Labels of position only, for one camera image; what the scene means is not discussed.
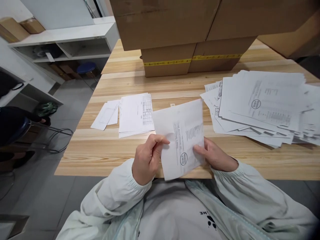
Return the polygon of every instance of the jacket sleeve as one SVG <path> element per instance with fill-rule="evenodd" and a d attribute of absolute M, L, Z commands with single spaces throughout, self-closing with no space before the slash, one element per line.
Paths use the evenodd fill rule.
<path fill-rule="evenodd" d="M 308 208 L 265 180 L 250 165 L 239 162 L 233 172 L 212 171 L 215 190 L 224 204 L 276 239 L 306 239 L 318 223 Z"/>
<path fill-rule="evenodd" d="M 57 240 L 102 239 L 113 217 L 137 204 L 150 189 L 152 181 L 139 185 L 132 176 L 133 158 L 112 170 L 83 199 L 80 212 L 70 214 Z"/>

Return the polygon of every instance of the light wood tabletop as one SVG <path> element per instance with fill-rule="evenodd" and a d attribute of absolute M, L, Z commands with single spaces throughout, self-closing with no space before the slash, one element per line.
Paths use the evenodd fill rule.
<path fill-rule="evenodd" d="M 134 157 L 135 149 L 145 142 L 146 133 L 119 139 L 119 124 L 104 131 L 90 126 L 103 104 L 138 93 L 151 93 L 153 110 L 200 98 L 204 85 L 232 76 L 240 70 L 300 72 L 308 83 L 319 80 L 292 60 L 287 60 L 256 40 L 232 71 L 201 72 L 180 76 L 144 77 L 140 50 L 124 51 L 118 40 L 103 75 L 88 103 L 56 175 L 108 176 L 113 168 Z M 216 134 L 208 107 L 203 103 L 204 135 L 227 154 L 255 167 L 266 179 L 320 180 L 320 147 L 311 144 L 283 144 L 271 149 L 242 136 Z M 160 167 L 156 177 L 163 177 Z M 200 166 L 185 178 L 211 178 L 208 166 Z"/>

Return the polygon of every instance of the white jacket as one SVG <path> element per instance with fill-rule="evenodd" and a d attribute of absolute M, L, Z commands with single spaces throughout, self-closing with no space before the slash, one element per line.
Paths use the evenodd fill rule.
<path fill-rule="evenodd" d="M 116 167 L 70 214 L 57 240 L 137 239 L 145 186 L 132 176 L 133 159 Z M 253 167 L 239 162 L 234 172 L 213 170 L 213 187 L 186 180 L 187 188 L 206 206 L 227 239 L 306 239 L 318 219 L 300 203 L 265 180 Z"/>

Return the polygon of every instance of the stack of papers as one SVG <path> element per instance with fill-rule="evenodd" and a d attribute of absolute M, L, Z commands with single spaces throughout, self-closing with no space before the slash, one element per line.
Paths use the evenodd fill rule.
<path fill-rule="evenodd" d="M 273 148 L 320 145 L 320 88 L 302 73 L 240 71 L 205 85 L 200 96 L 216 133 L 247 136 Z"/>
<path fill-rule="evenodd" d="M 204 158 L 193 151 L 196 144 L 204 147 L 201 99 L 155 111 L 152 118 L 156 134 L 170 141 L 161 153 L 166 181 L 181 177 L 204 163 Z"/>
<path fill-rule="evenodd" d="M 104 131 L 107 125 L 117 124 L 119 103 L 119 100 L 106 102 L 91 125 L 91 128 Z"/>
<path fill-rule="evenodd" d="M 151 94 L 122 97 L 119 107 L 119 138 L 154 130 Z"/>

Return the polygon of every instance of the brown box on shelf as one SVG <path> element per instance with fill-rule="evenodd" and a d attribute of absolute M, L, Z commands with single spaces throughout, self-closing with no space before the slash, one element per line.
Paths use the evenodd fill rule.
<path fill-rule="evenodd" d="M 320 55 L 320 9 L 295 32 L 261 35 L 258 39 L 286 58 Z"/>
<path fill-rule="evenodd" d="M 38 34 L 45 31 L 41 23 L 35 18 L 29 18 L 20 22 L 20 25 L 30 34 Z"/>
<path fill-rule="evenodd" d="M 59 66 L 65 73 L 77 73 L 79 63 L 77 61 L 63 61 Z"/>
<path fill-rule="evenodd" d="M 197 43 L 188 72 L 231 70 L 256 37 Z"/>
<path fill-rule="evenodd" d="M 78 73 L 70 73 L 75 79 L 82 79 L 82 77 Z"/>
<path fill-rule="evenodd" d="M 110 0 L 123 49 L 206 40 L 220 0 Z"/>
<path fill-rule="evenodd" d="M 49 67 L 51 67 L 58 75 L 65 74 L 65 72 L 59 67 L 57 63 L 50 63 Z"/>
<path fill-rule="evenodd" d="M 22 41 L 30 34 L 16 20 L 5 17 L 0 19 L 0 36 L 7 42 L 13 43 Z"/>
<path fill-rule="evenodd" d="M 221 0 L 206 40 L 292 32 L 319 4 L 319 0 Z"/>
<path fill-rule="evenodd" d="M 70 81 L 72 79 L 75 79 L 71 74 L 68 74 L 68 73 L 64 73 L 60 75 L 60 77 L 65 81 Z"/>
<path fill-rule="evenodd" d="M 183 75 L 188 73 L 196 43 L 142 49 L 146 77 Z"/>

